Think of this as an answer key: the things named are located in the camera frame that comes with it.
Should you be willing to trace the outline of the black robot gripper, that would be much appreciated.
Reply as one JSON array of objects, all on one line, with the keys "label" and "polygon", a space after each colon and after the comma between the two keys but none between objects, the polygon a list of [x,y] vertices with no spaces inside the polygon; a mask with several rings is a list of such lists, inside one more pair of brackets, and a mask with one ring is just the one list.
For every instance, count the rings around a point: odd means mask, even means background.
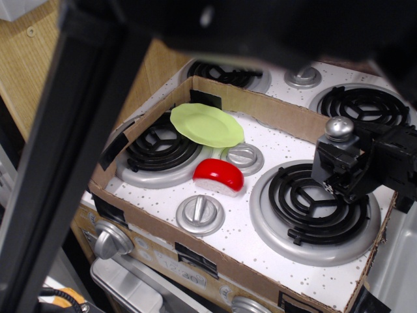
[{"label": "black robot gripper", "polygon": [[[387,126],[356,123],[354,135],[364,152],[355,190],[365,194],[383,185],[400,197],[416,201],[416,128],[413,125]],[[327,192],[345,192],[352,183],[355,154],[330,143],[318,143],[311,177]]]}]

